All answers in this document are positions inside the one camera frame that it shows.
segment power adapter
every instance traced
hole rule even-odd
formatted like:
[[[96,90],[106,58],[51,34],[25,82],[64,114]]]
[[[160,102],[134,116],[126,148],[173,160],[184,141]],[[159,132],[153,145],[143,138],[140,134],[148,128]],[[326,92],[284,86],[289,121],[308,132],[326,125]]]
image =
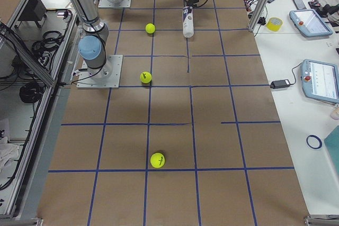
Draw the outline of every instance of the power adapter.
[[[272,89],[277,89],[277,88],[284,88],[284,87],[289,87],[292,84],[288,79],[281,79],[281,80],[274,80],[270,84],[270,88]]]

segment tablet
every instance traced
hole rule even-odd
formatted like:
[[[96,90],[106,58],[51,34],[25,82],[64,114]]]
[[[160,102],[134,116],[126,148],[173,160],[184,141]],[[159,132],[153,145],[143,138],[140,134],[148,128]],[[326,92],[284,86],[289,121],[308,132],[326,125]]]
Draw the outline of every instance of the tablet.
[[[305,59],[301,65],[304,94],[316,100],[339,103],[337,65]]]
[[[333,33],[313,9],[290,11],[290,18],[305,37],[322,37]]]

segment smartphone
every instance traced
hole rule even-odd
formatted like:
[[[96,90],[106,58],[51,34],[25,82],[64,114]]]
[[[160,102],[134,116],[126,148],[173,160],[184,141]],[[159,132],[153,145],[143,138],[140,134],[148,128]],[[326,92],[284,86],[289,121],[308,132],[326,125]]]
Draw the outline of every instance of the smartphone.
[[[305,10],[305,9],[307,9],[305,4],[304,4],[304,2],[302,0],[293,0],[293,2],[294,2],[295,6],[296,6],[296,8],[298,10]]]

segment green object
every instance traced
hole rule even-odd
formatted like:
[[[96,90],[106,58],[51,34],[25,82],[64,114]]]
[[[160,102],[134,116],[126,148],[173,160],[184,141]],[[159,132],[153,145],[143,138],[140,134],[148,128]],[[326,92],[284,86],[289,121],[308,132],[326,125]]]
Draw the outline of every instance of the green object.
[[[339,175],[339,126],[325,138],[325,145]]]

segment metal bracket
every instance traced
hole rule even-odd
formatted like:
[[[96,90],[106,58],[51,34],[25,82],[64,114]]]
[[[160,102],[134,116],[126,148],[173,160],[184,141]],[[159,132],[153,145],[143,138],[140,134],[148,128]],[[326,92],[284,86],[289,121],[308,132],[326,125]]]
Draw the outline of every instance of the metal bracket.
[[[121,67],[122,67],[123,55],[109,55],[107,61],[111,62],[113,66],[112,74],[108,78],[102,80],[94,80],[89,78],[88,72],[80,73],[79,79],[84,79],[77,82],[77,88],[119,88]],[[85,61],[82,68],[87,68]]]
[[[120,3],[111,3],[108,0],[100,0],[98,8],[102,9],[119,9],[119,8],[130,8],[132,0],[123,0]]]

